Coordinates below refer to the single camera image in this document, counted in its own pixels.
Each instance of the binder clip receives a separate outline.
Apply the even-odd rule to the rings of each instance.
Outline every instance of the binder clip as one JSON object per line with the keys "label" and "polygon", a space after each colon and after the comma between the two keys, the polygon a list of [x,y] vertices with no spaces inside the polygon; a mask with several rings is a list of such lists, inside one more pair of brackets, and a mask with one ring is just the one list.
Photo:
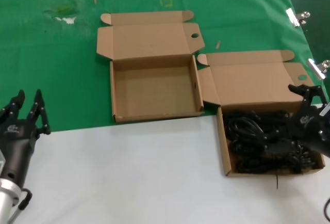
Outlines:
{"label": "binder clip", "polygon": [[316,64],[313,59],[308,59],[308,66],[313,70],[314,74],[319,78],[319,80],[324,80],[326,78],[325,73],[328,68],[330,68],[330,60],[325,60],[320,64]]}

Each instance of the metal clip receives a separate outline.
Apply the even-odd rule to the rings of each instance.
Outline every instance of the metal clip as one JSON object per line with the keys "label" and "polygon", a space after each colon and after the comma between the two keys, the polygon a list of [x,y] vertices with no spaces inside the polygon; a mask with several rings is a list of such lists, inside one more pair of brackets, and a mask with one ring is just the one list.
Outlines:
{"label": "metal clip", "polygon": [[325,73],[327,72],[328,68],[330,68],[330,60],[325,60],[317,65],[315,61],[310,58],[308,59],[307,64],[320,80],[325,79]]}
{"label": "metal clip", "polygon": [[305,19],[310,17],[310,13],[308,11],[304,11],[302,13],[297,14],[295,17],[301,24],[306,24]]}
{"label": "metal clip", "polygon": [[300,24],[306,24],[305,19],[310,17],[310,13],[308,11],[295,15],[292,8],[287,9],[286,13],[294,27],[298,27]]}

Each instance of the coiled black cable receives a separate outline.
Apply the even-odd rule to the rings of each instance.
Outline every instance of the coiled black cable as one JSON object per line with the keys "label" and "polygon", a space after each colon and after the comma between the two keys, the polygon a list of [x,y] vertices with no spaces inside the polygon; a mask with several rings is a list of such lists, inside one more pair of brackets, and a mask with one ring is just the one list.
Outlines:
{"label": "coiled black cable", "polygon": [[287,112],[234,111],[223,118],[226,137],[231,141],[229,149],[241,158],[236,164],[238,173],[261,174],[279,169],[301,173],[316,165],[308,149],[286,137]]}

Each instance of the empty cardboard box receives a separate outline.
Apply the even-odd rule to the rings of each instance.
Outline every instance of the empty cardboard box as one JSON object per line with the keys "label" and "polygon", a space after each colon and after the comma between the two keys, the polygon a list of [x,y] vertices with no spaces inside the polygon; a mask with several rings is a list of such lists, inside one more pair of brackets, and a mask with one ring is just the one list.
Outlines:
{"label": "empty cardboard box", "polygon": [[97,53],[110,59],[115,122],[199,116],[195,58],[204,47],[191,11],[103,14]]}
{"label": "empty cardboard box", "polygon": [[[228,149],[222,114],[232,110],[274,111],[298,110],[302,97],[289,91],[288,85],[313,85],[300,63],[286,62],[294,58],[292,51],[251,51],[200,54],[199,70],[203,101],[218,106],[218,131],[224,172],[227,176],[250,175],[235,171],[238,157]],[[314,153],[319,171],[323,156]],[[278,174],[290,174],[278,171]]]}

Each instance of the robotic arm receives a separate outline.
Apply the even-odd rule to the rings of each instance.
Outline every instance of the robotic arm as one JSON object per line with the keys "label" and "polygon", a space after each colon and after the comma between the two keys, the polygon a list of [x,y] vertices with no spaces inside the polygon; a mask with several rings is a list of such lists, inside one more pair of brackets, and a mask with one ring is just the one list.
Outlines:
{"label": "robotic arm", "polygon": [[[290,91],[301,95],[303,102],[301,108],[287,122],[289,136],[319,153],[330,157],[330,104],[327,104],[321,86],[293,86]],[[314,97],[320,97],[321,108],[312,106]]]}
{"label": "robotic arm", "polygon": [[[40,134],[51,133],[41,90],[37,90],[33,106],[26,119],[18,119],[25,94],[19,94],[0,110],[0,155],[3,155],[3,167],[0,171],[0,224],[11,224],[28,205],[32,194],[24,189],[24,182],[30,159]],[[36,122],[41,116],[42,127]],[[27,193],[14,214],[10,210],[17,205],[22,192]]]}

